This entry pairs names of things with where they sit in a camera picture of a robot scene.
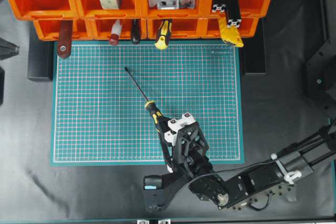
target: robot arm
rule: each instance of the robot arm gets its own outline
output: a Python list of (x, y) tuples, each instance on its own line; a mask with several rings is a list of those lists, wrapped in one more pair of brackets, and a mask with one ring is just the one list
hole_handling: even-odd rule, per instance
[[(175, 119), (168, 121), (171, 131), (172, 121), (180, 123), (180, 120)], [(174, 197), (188, 186), (200, 200), (212, 201), (220, 210), (239, 211), (244, 207), (263, 210), (266, 207), (258, 209), (253, 207), (253, 203), (268, 198), (268, 206), (272, 196), (291, 191), (298, 180), (312, 174), (317, 166), (323, 165), (336, 154), (335, 125), (336, 121), (307, 139), (272, 154), (269, 160), (239, 168), (243, 171), (227, 181), (223, 181), (218, 174), (237, 169), (213, 171), (205, 155), (208, 145), (198, 123), (185, 124), (178, 130), (174, 128), (176, 141), (171, 142), (167, 134), (164, 139), (172, 144), (170, 165), (173, 173), (144, 178), (146, 209), (149, 212), (165, 210)]]

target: cutting mat border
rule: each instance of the cutting mat border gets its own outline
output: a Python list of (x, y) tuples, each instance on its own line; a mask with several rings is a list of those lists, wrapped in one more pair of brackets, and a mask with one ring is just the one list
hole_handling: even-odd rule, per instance
[[(221, 40), (175, 40), (170, 41), (169, 45), (220, 45), (223, 44)], [(54, 46), (54, 72), (53, 72), (53, 95), (52, 95), (52, 125), (51, 127), (53, 130), (51, 131), (51, 144), (50, 144), (50, 164), (53, 167), (56, 166), (117, 166), (117, 165), (164, 165), (163, 161), (98, 161), (98, 162), (55, 162), (54, 161), (54, 137), (55, 137), (55, 117), (56, 117), (56, 82), (57, 82), (57, 61), (58, 56), (57, 52), (57, 45), (55, 43)], [(92, 45), (92, 46), (99, 46), (99, 45), (109, 45), (108, 41), (73, 41), (72, 45)], [(139, 45), (133, 45), (130, 41), (120, 41), (119, 45), (127, 45), (127, 46), (142, 46), (142, 45), (153, 45), (153, 41), (142, 41)], [(238, 101), (238, 134), (239, 134), (239, 160), (227, 160), (227, 161), (211, 161), (212, 164), (243, 164), (244, 163), (244, 139), (243, 139), (243, 118), (241, 115), (241, 91), (240, 91), (240, 66), (239, 66), (239, 53), (238, 48), (235, 48), (235, 60), (236, 60), (236, 97)]]

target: yellow tool handle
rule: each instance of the yellow tool handle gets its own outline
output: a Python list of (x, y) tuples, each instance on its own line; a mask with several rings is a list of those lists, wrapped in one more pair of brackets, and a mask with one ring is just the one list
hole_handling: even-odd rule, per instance
[(148, 110), (151, 117), (153, 117), (155, 126), (158, 124), (158, 118), (162, 116), (161, 111), (156, 107), (154, 101), (149, 101), (145, 104), (146, 110)]
[(243, 47), (243, 41), (240, 37), (237, 27), (227, 27), (227, 22), (225, 17), (218, 19), (220, 37), (225, 43), (232, 44), (236, 47)]
[(172, 19), (165, 19), (161, 22), (161, 25), (156, 33), (155, 46), (157, 49), (166, 49), (169, 44), (169, 40), (172, 36)]

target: cable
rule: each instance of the cable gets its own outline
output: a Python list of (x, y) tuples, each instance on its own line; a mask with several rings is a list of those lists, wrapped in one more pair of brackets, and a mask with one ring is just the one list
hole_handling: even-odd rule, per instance
[(173, 199), (185, 188), (187, 187), (188, 185), (190, 185), (191, 183), (195, 182), (196, 180), (200, 179), (200, 178), (203, 178), (203, 177), (207, 177), (207, 176), (212, 176), (212, 175), (218, 175), (220, 173), (230, 173), (230, 172), (237, 172), (239, 170), (245, 170), (245, 169), (249, 169), (249, 168), (253, 168), (253, 167), (256, 167), (256, 166), (259, 166), (259, 165), (268, 165), (268, 164), (271, 164), (271, 163), (274, 163), (275, 161), (277, 161), (278, 159), (275, 159), (275, 160), (269, 160), (269, 161), (265, 161), (265, 162), (259, 162), (259, 163), (254, 163), (254, 164), (251, 164), (251, 165), (247, 165), (247, 166), (243, 166), (243, 167), (240, 167), (240, 168), (235, 168), (235, 169), (228, 169), (228, 170), (219, 170), (217, 172), (214, 172), (214, 173), (207, 173), (207, 174), (203, 174), (201, 176), (198, 176), (192, 180), (190, 180), (188, 183), (184, 184), (175, 194), (174, 196), (168, 201), (168, 202), (165, 202), (163, 206), (159, 206), (159, 210), (164, 208), (164, 206), (170, 204), (170, 202), (173, 201)]
[(261, 212), (261, 211), (264, 211), (266, 208), (268, 208), (269, 204), (271, 203), (271, 200), (272, 200), (272, 194), (269, 194), (268, 195), (268, 199), (267, 199), (267, 203), (266, 203), (266, 205), (264, 207), (257, 208), (257, 207), (254, 207), (252, 205), (246, 205), (246, 207), (249, 210), (252, 210), (252, 211), (255, 211), (255, 212)]
[[(309, 143), (305, 143), (305, 144), (303, 144), (302, 146), (299, 146), (299, 147), (297, 147), (297, 148), (295, 148), (295, 149), (293, 149), (290, 153), (288, 153), (287, 155), (289, 155), (289, 154), (291, 154), (291, 153), (293, 153), (293, 152), (296, 152), (296, 151), (298, 151), (298, 150), (300, 150), (301, 148), (303, 148), (303, 147), (307, 147), (307, 146), (309, 146), (309, 145), (312, 145), (312, 144), (314, 144), (314, 143), (316, 143), (317, 141), (319, 141), (320, 139), (318, 138), (317, 140), (312, 140), (312, 141), (310, 141)], [(212, 175), (218, 175), (218, 174), (220, 174), (220, 173), (230, 173), (230, 172), (237, 172), (237, 171), (240, 171), (240, 170), (246, 170), (246, 169), (250, 169), (250, 168), (253, 168), (253, 167), (256, 167), (256, 166), (259, 166), (259, 165), (269, 165), (269, 164), (271, 164), (271, 163), (274, 163), (275, 161), (277, 161), (278, 159), (280, 159), (280, 158), (277, 158), (277, 159), (275, 159), (275, 160), (269, 160), (269, 161), (265, 161), (265, 162), (259, 162), (259, 163), (254, 163), (254, 164), (251, 164), (251, 165), (247, 165), (247, 166), (243, 166), (243, 167), (240, 167), (240, 168), (234, 168), (234, 169), (227, 169), (227, 170), (218, 170), (218, 171), (216, 171), (216, 172), (213, 172), (213, 173), (207, 173), (207, 174), (203, 174), (203, 175), (201, 175), (201, 176), (198, 176), (198, 177), (196, 177), (196, 178), (193, 178), (192, 180), (190, 180), (188, 183), (186, 183), (185, 185), (183, 185), (175, 194), (174, 194), (174, 196), (168, 201), (168, 202), (165, 202), (164, 203), (164, 205), (163, 206), (159, 206), (159, 209), (162, 209), (162, 208), (164, 208), (164, 206), (166, 206), (166, 205), (168, 205), (168, 204), (170, 204), (170, 202), (172, 202), (173, 201), (173, 199), (185, 188), (185, 187), (187, 187), (188, 185), (190, 185), (191, 183), (193, 183), (193, 182), (195, 182), (196, 180), (198, 180), (198, 179), (201, 179), (201, 178), (203, 178), (203, 177), (207, 177), (207, 176), (212, 176)]]

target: cutting mat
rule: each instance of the cutting mat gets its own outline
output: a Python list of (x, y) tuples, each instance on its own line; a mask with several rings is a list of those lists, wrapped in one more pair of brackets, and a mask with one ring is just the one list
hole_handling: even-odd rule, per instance
[(217, 41), (74, 41), (55, 55), (53, 165), (163, 164), (158, 134), (131, 82), (170, 118), (191, 113), (210, 145), (213, 163), (242, 163), (238, 50)]

